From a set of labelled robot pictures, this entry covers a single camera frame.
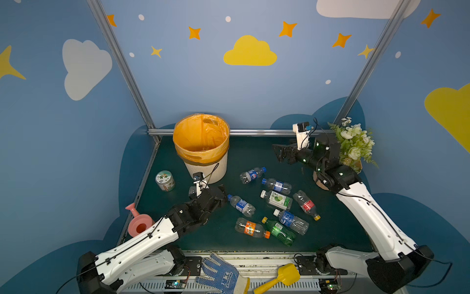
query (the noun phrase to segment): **glove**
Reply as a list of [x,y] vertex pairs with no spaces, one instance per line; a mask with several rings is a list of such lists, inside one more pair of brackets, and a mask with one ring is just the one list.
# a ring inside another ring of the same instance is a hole
[[209,278],[196,277],[195,282],[215,288],[208,293],[246,294],[250,287],[250,278],[240,276],[235,266],[225,262],[220,256],[211,253],[210,258],[203,258],[203,271]]

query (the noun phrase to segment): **yellow cloud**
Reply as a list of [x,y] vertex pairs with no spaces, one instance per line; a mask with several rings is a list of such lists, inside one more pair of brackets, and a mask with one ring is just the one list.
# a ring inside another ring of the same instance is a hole
[[225,63],[229,65],[272,65],[277,60],[276,53],[269,49],[269,44],[258,41],[255,37],[246,35],[235,42],[233,50],[224,55]]
[[435,89],[426,97],[424,106],[429,114],[470,152],[470,129],[466,127],[470,117],[470,84],[460,90]]

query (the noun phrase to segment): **yellow toy shovel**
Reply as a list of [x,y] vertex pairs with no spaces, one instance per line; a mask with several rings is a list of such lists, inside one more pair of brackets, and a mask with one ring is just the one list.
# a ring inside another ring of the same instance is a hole
[[276,285],[279,282],[282,282],[286,286],[290,286],[297,282],[300,279],[300,274],[298,273],[297,268],[293,263],[288,263],[284,266],[281,266],[277,270],[277,278],[272,281],[269,281],[265,284],[262,284],[258,288],[256,288],[253,292],[254,294],[263,294],[271,287]]

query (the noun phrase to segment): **small jar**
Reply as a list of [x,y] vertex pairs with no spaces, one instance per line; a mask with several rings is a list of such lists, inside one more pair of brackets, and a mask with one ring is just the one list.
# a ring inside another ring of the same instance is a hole
[[155,182],[158,184],[160,189],[166,192],[173,190],[175,187],[175,180],[173,179],[173,175],[167,170],[162,170],[159,172],[155,177]]

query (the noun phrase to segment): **plastic bottle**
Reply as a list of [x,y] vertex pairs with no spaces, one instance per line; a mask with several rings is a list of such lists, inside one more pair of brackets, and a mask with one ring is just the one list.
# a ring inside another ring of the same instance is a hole
[[305,211],[305,213],[313,216],[314,220],[319,220],[320,216],[317,213],[317,208],[315,204],[310,200],[310,198],[307,197],[307,194],[303,192],[302,190],[299,190],[297,193],[293,195],[295,201],[298,202],[300,207]]
[[266,185],[268,190],[274,190],[274,191],[280,192],[284,195],[289,195],[290,190],[292,189],[291,184],[276,181],[276,179],[263,179],[261,181],[261,183]]
[[279,209],[276,209],[274,210],[273,214],[279,217],[279,221],[283,225],[291,228],[292,230],[296,231],[300,235],[303,236],[305,235],[305,233],[307,233],[309,224],[303,219],[296,217],[289,211],[284,210],[281,212]]
[[270,231],[273,236],[281,240],[284,245],[292,246],[295,240],[295,234],[293,232],[289,231],[277,221],[268,220],[267,217],[264,217],[261,222],[265,224],[267,230]]
[[255,167],[254,169],[250,169],[247,172],[241,173],[240,180],[242,180],[242,183],[246,184],[261,177],[263,173],[265,172],[266,172],[265,167],[262,167],[262,168]]
[[245,233],[255,238],[265,237],[266,239],[269,239],[269,236],[271,235],[270,232],[263,228],[262,224],[247,221],[242,217],[239,217],[236,220],[235,231]]
[[263,190],[261,191],[260,197],[266,200],[267,204],[270,204],[276,208],[287,210],[287,211],[290,210],[290,207],[292,206],[292,202],[293,202],[291,197],[284,196],[274,191],[266,192],[266,190]]
[[252,217],[255,214],[256,208],[238,196],[227,195],[230,205],[235,207],[246,217]]

